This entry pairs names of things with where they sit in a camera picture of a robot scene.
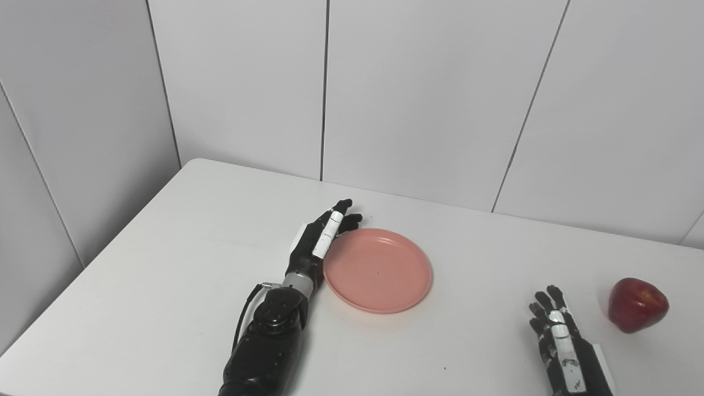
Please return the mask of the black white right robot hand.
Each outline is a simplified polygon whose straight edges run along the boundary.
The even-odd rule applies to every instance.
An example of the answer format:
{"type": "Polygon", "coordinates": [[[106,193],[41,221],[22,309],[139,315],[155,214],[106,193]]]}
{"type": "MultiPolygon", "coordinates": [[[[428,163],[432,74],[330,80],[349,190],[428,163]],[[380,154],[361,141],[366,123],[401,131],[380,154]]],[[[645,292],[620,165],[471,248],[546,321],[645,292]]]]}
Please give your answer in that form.
{"type": "Polygon", "coordinates": [[[616,394],[602,349],[581,335],[560,288],[537,291],[529,309],[553,395],[616,394]]]}

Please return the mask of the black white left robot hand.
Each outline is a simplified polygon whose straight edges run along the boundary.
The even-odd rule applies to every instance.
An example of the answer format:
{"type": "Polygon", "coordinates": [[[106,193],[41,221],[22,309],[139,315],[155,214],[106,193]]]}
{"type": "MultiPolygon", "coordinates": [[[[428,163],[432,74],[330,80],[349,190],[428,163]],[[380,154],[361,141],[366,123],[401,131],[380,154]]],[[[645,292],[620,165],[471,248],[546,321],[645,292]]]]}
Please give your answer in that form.
{"type": "Polygon", "coordinates": [[[312,281],[314,289],[319,286],[323,280],[323,261],[332,241],[357,230],[363,219],[362,214],[347,213],[353,204],[352,199],[340,200],[302,229],[302,235],[289,256],[286,275],[301,275],[312,281]]]}

